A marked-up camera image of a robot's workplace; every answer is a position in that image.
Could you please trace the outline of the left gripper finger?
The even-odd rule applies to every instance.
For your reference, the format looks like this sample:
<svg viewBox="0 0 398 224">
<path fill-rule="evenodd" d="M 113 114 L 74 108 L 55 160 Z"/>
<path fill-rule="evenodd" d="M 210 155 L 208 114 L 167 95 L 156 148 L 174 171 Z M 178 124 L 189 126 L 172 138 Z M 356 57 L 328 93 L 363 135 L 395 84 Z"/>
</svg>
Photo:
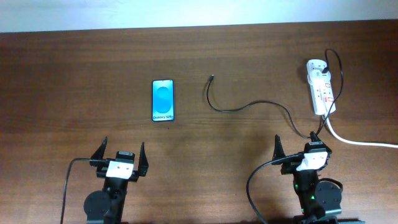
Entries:
<svg viewBox="0 0 398 224">
<path fill-rule="evenodd" d="M 141 150 L 139 155 L 139 165 L 137 168 L 138 176 L 145 177 L 149 168 L 149 163 L 147 160 L 146 152 L 145 152 L 145 143 L 142 142 Z"/>
<path fill-rule="evenodd" d="M 106 136 L 101 145 L 99 146 L 99 148 L 97 148 L 97 150 L 93 153 L 93 155 L 90 157 L 90 161 L 102 161 L 103 160 L 103 156 L 104 156 L 104 152 L 106 150 L 106 146 L 108 143 L 108 137 Z"/>
</svg>

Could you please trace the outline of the blue screen smartphone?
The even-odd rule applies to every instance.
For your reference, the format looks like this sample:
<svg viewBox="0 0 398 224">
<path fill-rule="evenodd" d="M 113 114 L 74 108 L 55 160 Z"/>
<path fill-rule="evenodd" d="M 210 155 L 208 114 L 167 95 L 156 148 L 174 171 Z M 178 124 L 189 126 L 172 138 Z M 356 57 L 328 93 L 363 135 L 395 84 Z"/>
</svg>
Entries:
<svg viewBox="0 0 398 224">
<path fill-rule="evenodd" d="M 154 122 L 174 120 L 174 81 L 152 82 L 152 120 Z"/>
</svg>

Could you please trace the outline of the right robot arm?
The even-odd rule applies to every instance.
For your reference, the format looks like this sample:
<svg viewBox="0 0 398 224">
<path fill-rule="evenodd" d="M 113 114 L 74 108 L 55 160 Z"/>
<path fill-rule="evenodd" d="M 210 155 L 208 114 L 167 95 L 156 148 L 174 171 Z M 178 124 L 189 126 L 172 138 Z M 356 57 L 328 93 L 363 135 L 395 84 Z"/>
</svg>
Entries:
<svg viewBox="0 0 398 224">
<path fill-rule="evenodd" d="M 318 172 L 327 166 L 332 150 L 315 133 L 304 150 L 287 156 L 280 137 L 275 136 L 272 160 L 281 166 L 281 174 L 292 174 L 294 191 L 302 214 L 293 217 L 293 223 L 338 223 L 341 213 L 343 185 L 330 178 L 319 178 Z"/>
</svg>

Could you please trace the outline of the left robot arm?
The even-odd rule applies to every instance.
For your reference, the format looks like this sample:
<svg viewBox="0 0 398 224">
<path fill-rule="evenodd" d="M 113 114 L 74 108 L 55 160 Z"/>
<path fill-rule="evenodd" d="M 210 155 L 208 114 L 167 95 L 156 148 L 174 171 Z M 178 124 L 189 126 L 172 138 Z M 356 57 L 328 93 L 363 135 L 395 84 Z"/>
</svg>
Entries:
<svg viewBox="0 0 398 224">
<path fill-rule="evenodd" d="M 90 157 L 90 165 L 96 168 L 96 176 L 104 179 L 103 188 L 85 199 L 83 209 L 87 223 L 115 224 L 122 222 L 127 187 L 147 174 L 149 163 L 145 144 L 141 144 L 138 165 L 133 152 L 118 151 L 114 158 L 104 158 L 108 139 Z"/>
</svg>

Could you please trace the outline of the white charger adapter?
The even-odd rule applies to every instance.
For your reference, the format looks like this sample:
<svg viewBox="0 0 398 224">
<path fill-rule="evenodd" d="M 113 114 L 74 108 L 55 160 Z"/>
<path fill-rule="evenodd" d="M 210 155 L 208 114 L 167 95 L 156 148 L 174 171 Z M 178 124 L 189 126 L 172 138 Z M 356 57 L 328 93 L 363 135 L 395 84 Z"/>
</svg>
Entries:
<svg viewBox="0 0 398 224">
<path fill-rule="evenodd" d="M 323 73 L 321 70 L 310 70 L 307 75 L 308 83 L 310 85 L 321 85 L 322 83 L 330 83 L 330 72 Z"/>
</svg>

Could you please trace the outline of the white power strip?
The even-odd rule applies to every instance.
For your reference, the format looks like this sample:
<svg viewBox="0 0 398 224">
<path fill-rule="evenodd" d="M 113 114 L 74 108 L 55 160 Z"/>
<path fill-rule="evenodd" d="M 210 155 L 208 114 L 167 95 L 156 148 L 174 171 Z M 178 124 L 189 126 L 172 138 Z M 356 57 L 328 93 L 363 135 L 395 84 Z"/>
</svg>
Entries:
<svg viewBox="0 0 398 224">
<path fill-rule="evenodd" d="M 323 73 L 329 72 L 325 72 L 326 62 L 319 59 L 311 59 L 307 62 L 307 73 L 314 69 L 321 70 Z M 332 104 L 335 98 L 333 96 L 331 81 L 330 83 L 322 83 L 321 85 L 315 86 L 309 84 L 309 86 L 314 113 L 319 116 L 326 116 L 328 113 L 334 113 L 336 106 Z"/>
</svg>

